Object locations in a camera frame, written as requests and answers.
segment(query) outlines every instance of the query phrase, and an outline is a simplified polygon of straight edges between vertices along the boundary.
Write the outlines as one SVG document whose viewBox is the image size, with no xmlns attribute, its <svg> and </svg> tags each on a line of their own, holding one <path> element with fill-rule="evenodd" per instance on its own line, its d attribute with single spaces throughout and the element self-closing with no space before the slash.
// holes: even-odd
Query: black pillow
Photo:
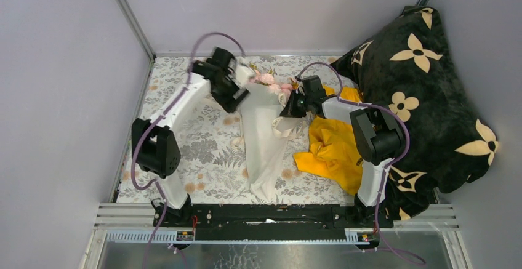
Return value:
<svg viewBox="0 0 522 269">
<path fill-rule="evenodd" d="M 466 97 L 435 9 L 405 7 L 331 65 L 359 85 L 365 102 L 387 104 L 410 133 L 409 152 L 390 170 L 389 217 L 413 217 L 434 187 L 449 193 L 486 173 L 498 142 Z"/>
</svg>

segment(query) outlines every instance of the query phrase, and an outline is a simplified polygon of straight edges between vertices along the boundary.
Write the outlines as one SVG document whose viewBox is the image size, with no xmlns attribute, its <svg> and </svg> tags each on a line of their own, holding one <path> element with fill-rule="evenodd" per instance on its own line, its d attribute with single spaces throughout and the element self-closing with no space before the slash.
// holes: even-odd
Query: white wall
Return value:
<svg viewBox="0 0 522 269">
<path fill-rule="evenodd" d="M 0 0 L 0 268 L 77 268 L 148 59 L 115 0 Z"/>
<path fill-rule="evenodd" d="M 466 91 L 501 143 L 490 171 L 447 195 L 475 269 L 522 263 L 522 0 L 431 0 Z"/>
<path fill-rule="evenodd" d="M 343 54 L 417 0 L 128 0 L 157 53 L 189 53 L 210 31 L 250 54 Z M 225 39 L 215 44 L 237 50 Z"/>
</svg>

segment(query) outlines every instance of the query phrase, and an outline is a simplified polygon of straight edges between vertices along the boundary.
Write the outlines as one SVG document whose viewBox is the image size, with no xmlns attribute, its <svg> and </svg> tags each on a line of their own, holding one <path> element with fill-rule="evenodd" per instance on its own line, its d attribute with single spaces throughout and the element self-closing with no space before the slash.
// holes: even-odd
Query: yellow cloth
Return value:
<svg viewBox="0 0 522 269">
<path fill-rule="evenodd" d="M 324 88 L 327 95 L 335 93 L 330 87 Z M 362 101 L 359 90 L 350 87 L 344 87 L 341 97 Z M 355 146 L 351 125 L 317 117 L 308 134 L 310 152 L 294 154 L 298 170 L 335 180 L 346 192 L 355 195 L 363 179 L 363 160 Z"/>
</svg>

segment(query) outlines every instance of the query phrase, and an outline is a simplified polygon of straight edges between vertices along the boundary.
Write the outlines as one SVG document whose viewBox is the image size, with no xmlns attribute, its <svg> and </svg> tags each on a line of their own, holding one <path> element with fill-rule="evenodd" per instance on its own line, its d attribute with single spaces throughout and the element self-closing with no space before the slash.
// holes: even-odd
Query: patterned table surface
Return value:
<svg viewBox="0 0 522 269">
<path fill-rule="evenodd" d="M 274 68 L 276 80 L 289 82 L 288 77 L 296 75 L 305 65 L 333 60 L 333 57 L 246 57 L 243 62 L 257 65 L 261 73 Z M 187 65 L 186 57 L 156 59 L 141 118 L 148 118 L 169 99 L 176 87 L 181 86 L 186 78 Z M 324 84 L 336 89 L 339 87 L 337 78 L 326 67 L 312 66 L 307 74 L 317 74 Z M 353 86 L 348 79 L 343 78 L 343 81 L 345 86 Z M 177 171 L 192 202 L 267 203 L 249 190 L 244 146 L 235 148 L 231 145 L 231 141 L 240 135 L 240 123 L 238 113 L 227 114 L 209 97 L 196 106 L 183 131 L 175 133 L 182 154 Z M 292 154 L 303 151 L 308 151 L 307 134 L 288 143 L 283 168 L 274 186 L 276 199 L 271 203 L 352 203 L 353 197 L 337 182 L 297 170 Z M 148 203 L 159 197 L 155 187 L 138 191 L 132 186 L 130 155 L 127 155 L 123 168 L 117 202 Z M 140 185 L 149 181 L 147 173 L 139 167 L 136 170 Z"/>
</svg>

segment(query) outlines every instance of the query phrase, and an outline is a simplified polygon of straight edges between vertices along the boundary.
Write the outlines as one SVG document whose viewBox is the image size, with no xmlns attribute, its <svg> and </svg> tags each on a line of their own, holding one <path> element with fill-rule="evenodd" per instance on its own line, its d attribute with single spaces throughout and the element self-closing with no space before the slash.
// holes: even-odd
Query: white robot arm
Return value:
<svg viewBox="0 0 522 269">
<path fill-rule="evenodd" d="M 216 48 L 211 58 L 205 62 L 195 61 L 191 81 L 179 87 L 172 97 L 149 120 L 136 119 L 132 125 L 132 151 L 134 153 L 139 138 L 150 126 L 151 120 L 163 118 L 150 132 L 137 156 L 137 164 L 147 171 L 151 179 L 156 179 L 172 209 L 180 209 L 188 195 L 183 189 L 176 168 L 180 162 L 180 152 L 175 133 L 181 130 L 183 122 L 193 108 L 212 94 L 213 98 L 231 113 L 248 95 L 244 85 L 255 76 L 252 68 L 236 63 L 234 56 L 224 49 Z M 172 104 L 185 90 L 182 98 Z"/>
<path fill-rule="evenodd" d="M 398 157 L 406 145 L 404 132 L 394 117 L 376 108 L 349 105 L 340 102 L 335 95 L 326 95 L 318 76 L 302 80 L 302 86 L 292 91 L 281 116 L 301 118 L 306 112 L 352 125 L 357 150 L 364 159 L 363 179 L 355 205 L 359 205 L 364 213 L 362 210 L 365 207 L 373 207 L 378 203 L 377 195 L 382 192 L 380 204 L 385 199 L 384 189 L 380 190 L 381 178 L 387 178 L 383 172 L 388 173 L 390 170 L 389 166 L 385 166 Z"/>
</svg>

